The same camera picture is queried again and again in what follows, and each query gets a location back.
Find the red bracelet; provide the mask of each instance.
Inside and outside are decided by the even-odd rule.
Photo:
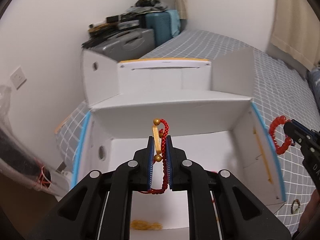
[[[286,122],[290,122],[290,120],[287,120],[287,118],[284,115],[278,116],[276,119],[272,121],[269,128],[269,134],[272,137],[273,143],[275,144],[275,147],[276,147],[276,153],[278,155],[284,154],[292,143],[292,140],[290,137],[286,137],[284,140],[284,143],[281,146],[279,146],[278,142],[276,141],[276,136],[275,136],[276,128],[281,124],[285,124]]]
[[[166,160],[166,138],[169,132],[169,125],[164,119],[154,119],[153,120],[154,125],[159,125],[160,123],[163,123],[164,130],[161,129],[159,131],[159,137],[161,138],[161,154],[162,154],[162,163],[163,163],[163,182],[161,189],[153,189],[151,188],[147,192],[140,191],[140,193],[143,194],[163,194],[165,190],[168,188],[168,173],[167,173],[167,160]]]

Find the red braided cord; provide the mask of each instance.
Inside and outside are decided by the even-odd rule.
[[[279,146],[278,142],[276,141],[276,136],[275,136],[276,128],[281,124],[285,124],[286,122],[290,122],[290,120],[287,120],[287,118],[284,115],[278,116],[276,119],[272,121],[269,128],[269,134],[272,137],[273,143],[275,144],[275,147],[276,147],[276,153],[278,155],[284,154],[292,142],[290,137],[286,137],[284,140],[284,143],[281,146]]]
[[[45,173],[45,167],[44,165],[42,165],[39,161],[36,160],[36,163],[38,164],[39,168],[40,168],[40,174],[37,176],[38,178],[38,181],[36,182],[36,185],[37,184],[40,184],[41,187],[42,186],[46,186],[46,187],[49,187],[50,184],[51,184],[51,181],[48,181],[44,176],[43,174]]]
[[[165,190],[168,188],[168,173],[167,173],[167,160],[166,160],[166,138],[169,132],[169,125],[164,119],[160,119],[160,122],[164,124],[164,131],[161,129],[159,132],[163,132],[163,136],[161,138],[161,153],[162,153],[162,163],[163,163],[163,182],[161,189],[153,189],[151,188],[147,192],[140,191],[143,194],[163,194]]]

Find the wall outlet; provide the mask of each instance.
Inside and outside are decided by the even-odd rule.
[[[19,89],[25,82],[26,77],[24,73],[22,72],[21,67],[19,67],[11,76],[10,79],[12,81],[12,84],[16,89]]]

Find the cardboard shelf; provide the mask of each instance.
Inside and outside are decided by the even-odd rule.
[[[162,93],[120,94],[97,103],[91,107],[93,111],[104,108],[125,106],[162,105],[170,103],[196,103],[216,101],[250,101],[251,97],[218,91],[173,90]]]

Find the gold tassel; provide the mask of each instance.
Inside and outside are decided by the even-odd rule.
[[[143,220],[133,220],[131,222],[131,228],[134,230],[161,230],[162,224],[149,223]]]

